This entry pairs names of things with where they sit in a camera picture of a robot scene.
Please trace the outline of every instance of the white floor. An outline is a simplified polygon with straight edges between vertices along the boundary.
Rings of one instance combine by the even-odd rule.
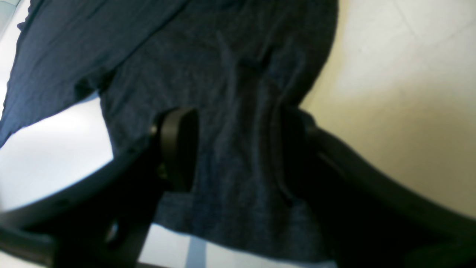
[[[403,185],[476,218],[476,1],[339,2],[336,43],[302,107]],[[20,4],[13,24],[25,11]],[[0,102],[19,34],[13,24],[0,39]],[[0,150],[0,206],[33,202],[111,158],[99,100],[92,98],[19,131]],[[316,267],[155,225],[150,233],[140,259],[170,268]],[[9,267],[6,259],[0,255],[0,266]]]

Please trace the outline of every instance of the t-shirt sleeve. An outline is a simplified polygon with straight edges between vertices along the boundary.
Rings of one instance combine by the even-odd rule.
[[[41,6],[43,3],[43,0],[30,0],[30,6],[28,7],[28,16],[25,18],[25,21],[22,23],[19,23],[17,25],[18,29],[22,31],[25,26],[27,25],[27,22],[32,20],[34,17],[34,14],[37,12],[38,8]]]

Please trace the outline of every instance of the blue fabric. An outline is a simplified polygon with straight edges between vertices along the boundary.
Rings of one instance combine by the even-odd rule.
[[[114,154],[157,113],[195,107],[193,191],[166,193],[156,222],[272,258],[325,261],[318,222],[283,183],[279,111],[311,89],[336,18],[337,0],[32,1],[0,145],[94,91]]]

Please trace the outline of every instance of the black plastic part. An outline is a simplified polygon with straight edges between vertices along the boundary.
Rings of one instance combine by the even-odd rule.
[[[153,128],[180,135],[179,128],[198,127],[194,114],[190,109],[171,111]],[[73,186],[0,214],[0,250],[53,268],[135,267],[167,184],[157,172],[163,146],[157,141],[158,133],[138,140]],[[176,148],[185,146],[176,144]],[[197,153],[194,147],[188,149],[189,155]],[[180,166],[172,160],[170,164]]]
[[[174,192],[190,192],[197,161],[197,111],[181,109],[165,118],[160,144],[165,164],[164,179],[171,183]]]
[[[0,227],[0,249],[11,256],[51,266],[56,248],[56,241],[49,235]]]
[[[283,110],[285,171],[339,267],[456,268],[476,261],[476,221],[403,188],[309,114]]]

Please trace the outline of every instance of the navy blue t-shirt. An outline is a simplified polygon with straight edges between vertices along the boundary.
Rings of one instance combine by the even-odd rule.
[[[327,260],[315,216],[283,183],[279,111],[311,89],[336,23],[337,0],[32,0],[0,146],[92,92],[115,155],[158,113],[197,108],[192,193],[166,193],[155,222],[268,257]]]

